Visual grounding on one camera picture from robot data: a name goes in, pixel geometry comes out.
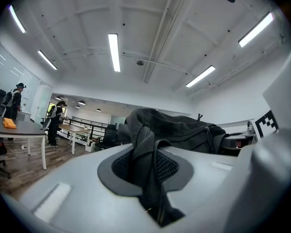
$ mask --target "white ceiling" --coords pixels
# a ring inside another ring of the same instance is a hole
[[[85,97],[77,97],[77,96],[69,96],[69,95],[61,95],[61,94],[52,94],[51,100],[53,102],[59,102],[55,97],[60,96],[63,101],[66,102],[68,107],[78,110],[75,108],[78,105],[81,109],[89,110],[89,111],[96,111],[96,109],[100,109],[102,113],[119,116],[119,117],[128,117],[131,112],[138,108],[144,108],[142,106],[136,106],[131,104],[124,104],[118,103],[113,101],[106,101],[106,100],[98,100],[93,98],[85,98]],[[85,101],[85,105],[78,104],[80,100]],[[189,116],[188,114],[184,113],[177,113],[172,111],[166,110],[158,110],[162,113],[165,113],[170,116]]]
[[[275,12],[277,20],[280,17],[267,0],[15,0],[12,4],[35,47],[54,61],[62,75],[90,70],[111,82],[114,70],[107,35],[118,33],[119,75],[188,97],[248,68],[279,44],[281,32],[273,22],[244,48],[238,44],[268,11]],[[25,47],[32,51],[31,45]],[[189,73],[146,61],[138,66],[136,58]],[[185,87],[193,79],[190,73],[197,76],[210,65],[215,72],[192,88]]]

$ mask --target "person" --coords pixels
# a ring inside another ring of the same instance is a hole
[[[20,111],[20,103],[21,103],[21,93],[24,90],[24,87],[26,87],[23,83],[19,83],[16,85],[16,89],[13,90],[14,97],[12,101],[11,107],[6,107],[6,111],[4,114],[4,117],[10,118],[10,119],[16,119],[17,112]]]
[[[57,103],[55,117],[51,118],[51,122],[48,127],[48,145],[51,145],[52,147],[59,147],[59,145],[56,143],[59,119],[62,118],[64,120],[68,120],[68,117],[65,117],[63,114],[64,106],[67,106],[64,101]]]

